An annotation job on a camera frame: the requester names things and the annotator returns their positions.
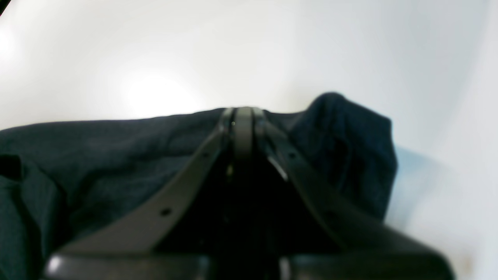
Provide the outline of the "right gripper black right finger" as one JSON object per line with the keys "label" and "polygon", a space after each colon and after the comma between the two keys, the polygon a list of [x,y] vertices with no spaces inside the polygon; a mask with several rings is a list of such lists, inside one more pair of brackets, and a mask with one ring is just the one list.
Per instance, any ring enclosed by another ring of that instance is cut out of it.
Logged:
{"label": "right gripper black right finger", "polygon": [[366,214],[334,190],[288,137],[253,109],[254,136],[274,169],[272,223],[281,280],[453,280],[436,250]]}

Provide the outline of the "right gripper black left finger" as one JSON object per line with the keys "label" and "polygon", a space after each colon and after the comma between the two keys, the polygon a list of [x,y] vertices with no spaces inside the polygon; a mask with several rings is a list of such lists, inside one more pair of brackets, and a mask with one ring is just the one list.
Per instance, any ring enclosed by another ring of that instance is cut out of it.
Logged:
{"label": "right gripper black left finger", "polygon": [[251,107],[223,111],[174,178],[119,220],[55,252],[47,280],[213,280],[226,181],[251,158]]}

